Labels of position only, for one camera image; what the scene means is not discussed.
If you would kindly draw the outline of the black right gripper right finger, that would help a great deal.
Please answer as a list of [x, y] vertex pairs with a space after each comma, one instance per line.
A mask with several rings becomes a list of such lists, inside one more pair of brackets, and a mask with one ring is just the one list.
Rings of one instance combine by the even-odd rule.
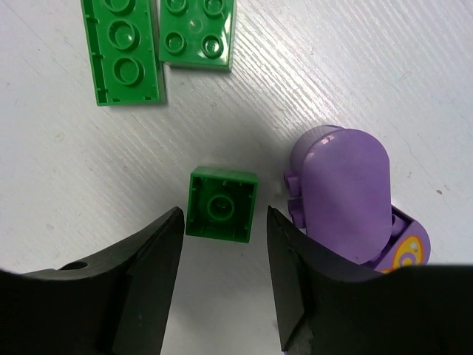
[[388, 274], [338, 256], [267, 213], [276, 318], [285, 354], [470, 354], [472, 267]]

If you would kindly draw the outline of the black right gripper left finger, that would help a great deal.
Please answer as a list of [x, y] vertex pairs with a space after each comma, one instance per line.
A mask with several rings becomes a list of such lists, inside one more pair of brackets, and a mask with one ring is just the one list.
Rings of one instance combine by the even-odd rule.
[[59, 269], [1, 272], [3, 354], [159, 354], [183, 247], [177, 207]]

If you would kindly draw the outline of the green square brick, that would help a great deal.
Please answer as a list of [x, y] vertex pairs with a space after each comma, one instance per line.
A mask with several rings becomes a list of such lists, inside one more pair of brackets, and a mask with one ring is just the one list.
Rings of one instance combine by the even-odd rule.
[[198, 166], [190, 175], [186, 234], [247, 243], [258, 182], [253, 172]]
[[162, 0], [159, 60], [170, 67], [230, 72], [237, 2]]

